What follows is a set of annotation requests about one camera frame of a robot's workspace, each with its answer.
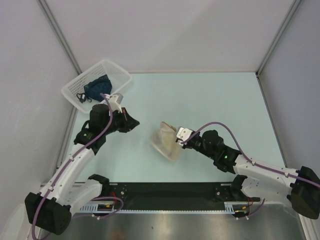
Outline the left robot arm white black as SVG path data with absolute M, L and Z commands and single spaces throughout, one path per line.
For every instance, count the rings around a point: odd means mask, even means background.
M 139 124 L 124 107 L 116 110 L 110 104 L 92 107 L 89 119 L 73 141 L 68 158 L 39 193 L 30 192 L 24 200 L 33 239 L 37 238 L 36 228 L 61 235 L 74 214 L 90 201 L 119 203 L 115 213 L 123 208 L 123 200 L 111 194 L 110 180 L 101 175 L 91 175 L 77 190 L 72 191 L 71 188 L 84 167 L 105 144 L 107 135 L 128 133 Z

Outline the beige mesh laundry bag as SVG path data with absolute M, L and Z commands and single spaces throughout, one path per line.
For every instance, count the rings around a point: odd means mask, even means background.
M 166 159 L 175 162 L 182 150 L 182 147 L 176 142 L 177 129 L 162 121 L 159 128 L 156 129 L 150 137 L 151 145 Z

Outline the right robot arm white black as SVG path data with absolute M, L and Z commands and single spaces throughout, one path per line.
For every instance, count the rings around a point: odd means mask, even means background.
M 319 218 L 320 179 L 311 168 L 286 168 L 254 160 L 240 149 L 227 146 L 216 130 L 200 134 L 181 127 L 176 142 L 210 158 L 219 170 L 235 174 L 230 188 L 235 200 L 265 199 L 288 205 L 306 218 Z

